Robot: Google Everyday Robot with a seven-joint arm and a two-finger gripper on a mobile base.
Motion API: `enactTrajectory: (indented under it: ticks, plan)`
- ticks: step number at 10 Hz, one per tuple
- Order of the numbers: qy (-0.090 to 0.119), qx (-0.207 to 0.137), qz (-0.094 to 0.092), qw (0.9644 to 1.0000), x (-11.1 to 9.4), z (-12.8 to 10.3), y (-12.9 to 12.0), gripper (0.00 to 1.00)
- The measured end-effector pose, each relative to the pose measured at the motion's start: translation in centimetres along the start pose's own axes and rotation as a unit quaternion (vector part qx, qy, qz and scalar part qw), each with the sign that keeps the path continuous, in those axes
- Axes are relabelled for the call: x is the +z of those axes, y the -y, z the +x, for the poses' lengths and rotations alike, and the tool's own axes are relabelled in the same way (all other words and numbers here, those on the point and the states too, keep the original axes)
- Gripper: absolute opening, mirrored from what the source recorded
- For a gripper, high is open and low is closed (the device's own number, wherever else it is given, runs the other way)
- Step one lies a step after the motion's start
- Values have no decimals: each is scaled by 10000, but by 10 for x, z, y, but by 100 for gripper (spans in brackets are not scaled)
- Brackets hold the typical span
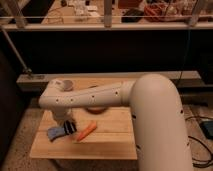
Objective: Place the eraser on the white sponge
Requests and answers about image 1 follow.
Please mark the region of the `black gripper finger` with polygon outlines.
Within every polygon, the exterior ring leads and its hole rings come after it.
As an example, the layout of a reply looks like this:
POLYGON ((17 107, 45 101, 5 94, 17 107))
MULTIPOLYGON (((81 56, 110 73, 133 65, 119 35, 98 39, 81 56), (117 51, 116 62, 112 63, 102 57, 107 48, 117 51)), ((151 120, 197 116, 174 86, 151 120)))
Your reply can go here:
POLYGON ((75 122, 71 122, 70 125, 71 125, 71 128, 72 128, 73 132, 77 132, 77 128, 76 128, 75 122))
POLYGON ((64 123, 64 130, 65 130, 66 134, 71 134, 69 126, 70 126, 69 123, 67 123, 67 122, 64 123))

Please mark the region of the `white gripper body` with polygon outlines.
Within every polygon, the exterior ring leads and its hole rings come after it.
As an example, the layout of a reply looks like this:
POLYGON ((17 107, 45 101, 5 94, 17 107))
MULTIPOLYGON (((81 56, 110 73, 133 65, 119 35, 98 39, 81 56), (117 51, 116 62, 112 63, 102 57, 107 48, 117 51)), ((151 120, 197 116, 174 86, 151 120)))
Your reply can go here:
POLYGON ((71 109, 57 109, 52 111, 53 119, 59 126, 62 126, 65 121, 72 122, 72 110, 71 109))

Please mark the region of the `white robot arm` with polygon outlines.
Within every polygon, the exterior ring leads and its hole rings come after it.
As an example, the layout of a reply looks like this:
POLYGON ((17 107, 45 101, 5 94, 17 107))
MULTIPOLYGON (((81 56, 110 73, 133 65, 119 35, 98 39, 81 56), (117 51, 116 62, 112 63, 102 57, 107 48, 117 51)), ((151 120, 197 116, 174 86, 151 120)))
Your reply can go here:
POLYGON ((69 108, 130 108, 139 171, 194 171, 184 112, 174 83, 160 74, 146 74, 93 88, 66 91, 51 80, 39 105, 58 118, 69 108))

